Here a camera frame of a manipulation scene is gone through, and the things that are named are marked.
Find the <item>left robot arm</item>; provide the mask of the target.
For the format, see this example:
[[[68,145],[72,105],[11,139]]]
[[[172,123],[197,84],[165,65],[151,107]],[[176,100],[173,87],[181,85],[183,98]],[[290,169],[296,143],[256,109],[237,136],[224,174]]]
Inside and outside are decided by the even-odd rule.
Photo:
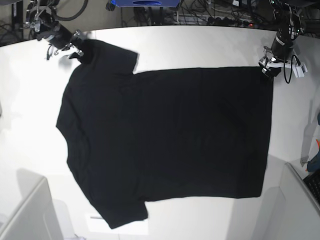
[[[261,71],[270,80],[286,69],[290,70],[291,75],[302,78],[308,69],[294,50],[295,40],[304,33],[301,10],[282,0],[271,0],[270,4],[278,22],[278,30],[271,47],[263,47],[264,56],[258,62]]]

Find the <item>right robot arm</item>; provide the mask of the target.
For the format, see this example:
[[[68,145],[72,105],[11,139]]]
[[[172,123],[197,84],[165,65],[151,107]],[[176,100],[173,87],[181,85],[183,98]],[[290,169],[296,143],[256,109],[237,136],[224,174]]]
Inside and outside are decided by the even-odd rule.
[[[80,10],[70,17],[58,16],[58,4],[58,0],[31,0],[27,6],[25,24],[38,41],[49,43],[47,60],[59,54],[79,60],[84,56],[83,43],[86,36],[78,29],[71,32],[61,22],[78,18],[86,9],[88,1],[85,0]]]

